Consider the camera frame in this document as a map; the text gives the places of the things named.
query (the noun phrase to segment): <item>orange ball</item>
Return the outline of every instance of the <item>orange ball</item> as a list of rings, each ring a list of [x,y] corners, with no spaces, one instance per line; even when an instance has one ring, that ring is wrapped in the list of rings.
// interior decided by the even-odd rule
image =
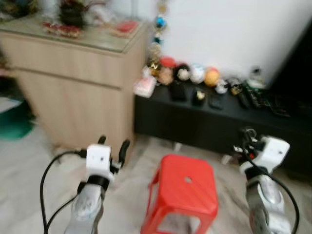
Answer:
[[[214,87],[217,85],[219,79],[220,79],[219,71],[215,68],[209,68],[206,71],[204,82],[209,87]]]

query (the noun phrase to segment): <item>black tv stand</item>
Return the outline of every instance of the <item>black tv stand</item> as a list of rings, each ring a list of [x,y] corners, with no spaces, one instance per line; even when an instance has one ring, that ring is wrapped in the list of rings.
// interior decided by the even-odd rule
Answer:
[[[135,132],[228,154],[239,144],[238,130],[251,126],[258,134],[286,140],[291,149],[282,167],[301,175],[312,175],[312,120],[275,116],[270,110],[243,109],[229,92],[223,110],[212,109],[207,99],[193,106],[194,84],[184,83],[187,101],[170,99],[167,86],[157,86],[150,98],[135,97]],[[209,93],[212,90],[204,85]]]

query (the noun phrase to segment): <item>tiled floor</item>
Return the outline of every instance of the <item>tiled floor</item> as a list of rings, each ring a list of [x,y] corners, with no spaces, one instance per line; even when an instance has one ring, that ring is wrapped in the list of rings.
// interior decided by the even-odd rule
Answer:
[[[39,206],[39,182],[51,159],[50,144],[40,128],[20,141],[0,141],[0,233],[43,233]],[[99,234],[139,234],[148,199],[147,185],[161,158],[173,153],[171,143],[139,137],[131,160],[116,176],[104,202],[104,216]],[[219,197],[219,213],[210,233],[251,234],[248,206],[244,197],[246,179],[237,166],[220,164],[220,156],[197,148],[183,146],[181,155],[201,158],[213,167]],[[76,192],[84,178],[84,161],[75,156],[66,157],[53,166],[45,184],[46,210],[51,214]],[[300,209],[298,234],[312,233],[312,191],[307,183],[288,179],[282,171],[275,173],[293,192]],[[293,207],[285,197],[286,214],[293,220]],[[51,225],[51,234],[62,234],[70,218],[70,207],[62,211]],[[185,233],[185,227],[177,233]]]

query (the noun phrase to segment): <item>wooden cabinet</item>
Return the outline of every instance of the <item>wooden cabinet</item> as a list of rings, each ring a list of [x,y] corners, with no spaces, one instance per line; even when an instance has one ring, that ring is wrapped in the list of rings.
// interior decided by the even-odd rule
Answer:
[[[0,43],[53,143],[82,148],[104,134],[114,157],[123,140],[133,146],[132,88],[145,62],[146,26],[120,52],[1,28]]]

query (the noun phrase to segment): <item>white wall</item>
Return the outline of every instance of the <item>white wall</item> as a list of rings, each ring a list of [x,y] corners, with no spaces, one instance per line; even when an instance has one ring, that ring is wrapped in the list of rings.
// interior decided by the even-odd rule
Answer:
[[[129,15],[132,0],[112,0]],[[153,20],[158,0],[137,0]],[[312,16],[312,0],[168,0],[163,52],[185,62],[247,76],[259,65],[266,79],[279,68]]]

